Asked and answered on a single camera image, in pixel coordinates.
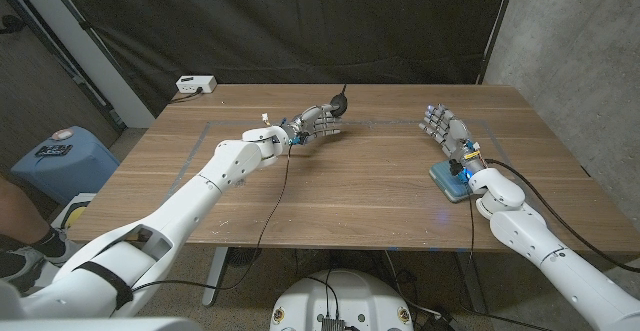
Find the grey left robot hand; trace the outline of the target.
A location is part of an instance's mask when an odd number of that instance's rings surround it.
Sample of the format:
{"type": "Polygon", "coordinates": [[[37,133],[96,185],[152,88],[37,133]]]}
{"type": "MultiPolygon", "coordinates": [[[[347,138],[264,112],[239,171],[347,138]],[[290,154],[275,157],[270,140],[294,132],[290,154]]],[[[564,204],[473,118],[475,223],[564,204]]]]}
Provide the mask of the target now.
{"type": "Polygon", "coordinates": [[[334,116],[337,105],[314,105],[282,125],[293,145],[306,145],[314,139],[340,133],[341,118],[334,116]]]}

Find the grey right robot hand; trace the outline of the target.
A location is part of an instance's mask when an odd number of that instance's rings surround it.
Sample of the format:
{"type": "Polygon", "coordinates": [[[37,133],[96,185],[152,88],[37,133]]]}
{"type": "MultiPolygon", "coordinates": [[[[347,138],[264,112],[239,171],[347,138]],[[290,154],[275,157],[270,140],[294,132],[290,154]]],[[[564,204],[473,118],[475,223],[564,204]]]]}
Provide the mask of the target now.
{"type": "Polygon", "coordinates": [[[446,106],[429,105],[419,127],[441,146],[450,160],[461,164],[471,173],[487,167],[482,160],[479,145],[472,140],[465,123],[446,106]]]}

